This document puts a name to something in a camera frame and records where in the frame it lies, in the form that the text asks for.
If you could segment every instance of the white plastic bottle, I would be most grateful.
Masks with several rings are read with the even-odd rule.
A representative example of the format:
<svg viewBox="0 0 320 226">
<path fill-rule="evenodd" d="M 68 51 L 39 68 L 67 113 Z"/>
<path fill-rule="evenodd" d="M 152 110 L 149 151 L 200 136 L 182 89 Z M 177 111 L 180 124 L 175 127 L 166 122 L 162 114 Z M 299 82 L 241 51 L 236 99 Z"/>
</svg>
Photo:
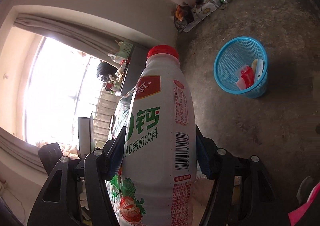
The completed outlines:
<svg viewBox="0 0 320 226">
<path fill-rule="evenodd" d="M 121 226 L 191 225 L 196 124 L 179 55 L 148 53 L 132 97 L 121 171 Z"/>
</svg>

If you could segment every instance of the barcode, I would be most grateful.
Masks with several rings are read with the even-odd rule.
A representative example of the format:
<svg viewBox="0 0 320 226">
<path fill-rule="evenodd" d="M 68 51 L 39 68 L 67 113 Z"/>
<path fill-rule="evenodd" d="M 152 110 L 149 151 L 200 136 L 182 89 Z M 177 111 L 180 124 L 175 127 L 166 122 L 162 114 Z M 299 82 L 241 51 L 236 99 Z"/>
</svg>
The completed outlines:
<svg viewBox="0 0 320 226">
<path fill-rule="evenodd" d="M 176 170 L 189 167 L 189 136 L 176 132 Z"/>
</svg>

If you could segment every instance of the screw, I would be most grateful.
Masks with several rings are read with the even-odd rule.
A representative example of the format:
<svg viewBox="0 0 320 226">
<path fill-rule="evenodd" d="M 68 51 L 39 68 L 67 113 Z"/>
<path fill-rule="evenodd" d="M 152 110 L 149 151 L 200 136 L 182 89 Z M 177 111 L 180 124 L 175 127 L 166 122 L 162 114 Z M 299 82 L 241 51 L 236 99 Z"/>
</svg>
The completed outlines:
<svg viewBox="0 0 320 226">
<path fill-rule="evenodd" d="M 256 155 L 253 155 L 252 157 L 251 157 L 251 160 L 253 161 L 253 162 L 259 162 L 259 157 L 257 157 Z"/>
<path fill-rule="evenodd" d="M 226 154 L 226 150 L 223 149 L 223 148 L 219 148 L 219 149 L 217 150 L 217 153 L 218 153 L 219 155 L 225 155 L 225 154 Z"/>
<path fill-rule="evenodd" d="M 102 150 L 101 149 L 97 149 L 93 152 L 94 155 L 101 155 L 102 154 Z"/>
<path fill-rule="evenodd" d="M 61 157 L 60 161 L 61 161 L 61 163 L 66 163 L 69 161 L 69 158 L 67 156 L 63 156 L 63 157 Z"/>
</svg>

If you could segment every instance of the pink fabric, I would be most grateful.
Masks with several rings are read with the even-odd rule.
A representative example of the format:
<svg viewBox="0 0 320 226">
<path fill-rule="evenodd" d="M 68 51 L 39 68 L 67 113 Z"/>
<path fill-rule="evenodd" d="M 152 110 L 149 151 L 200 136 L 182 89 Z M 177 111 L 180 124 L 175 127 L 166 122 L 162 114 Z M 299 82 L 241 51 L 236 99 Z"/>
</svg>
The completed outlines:
<svg viewBox="0 0 320 226">
<path fill-rule="evenodd" d="M 316 198 L 316 196 L 319 193 L 319 191 L 320 191 L 320 183 L 318 183 L 313 188 L 313 190 L 311 191 L 311 193 L 309 195 L 308 201 L 305 204 L 300 206 L 298 209 L 288 213 L 291 226 L 294 226 L 301 219 L 301 217 L 305 214 L 307 209 L 310 207 L 310 205 L 313 202 L 313 200 Z"/>
</svg>

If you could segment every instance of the gray floor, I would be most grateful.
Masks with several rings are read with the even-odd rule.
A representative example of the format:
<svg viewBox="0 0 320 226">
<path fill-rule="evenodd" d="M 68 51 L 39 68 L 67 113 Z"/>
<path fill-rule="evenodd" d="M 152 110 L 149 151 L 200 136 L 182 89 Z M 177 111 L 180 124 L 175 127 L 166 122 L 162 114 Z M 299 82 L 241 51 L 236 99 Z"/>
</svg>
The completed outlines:
<svg viewBox="0 0 320 226">
<path fill-rule="evenodd" d="M 233 155 L 258 155 L 288 210 L 300 182 L 320 172 L 318 15 L 312 0 L 233 0 L 177 40 L 203 135 Z M 219 49 L 243 35 L 269 57 L 268 92 L 258 99 L 224 92 L 212 74 Z"/>
</svg>

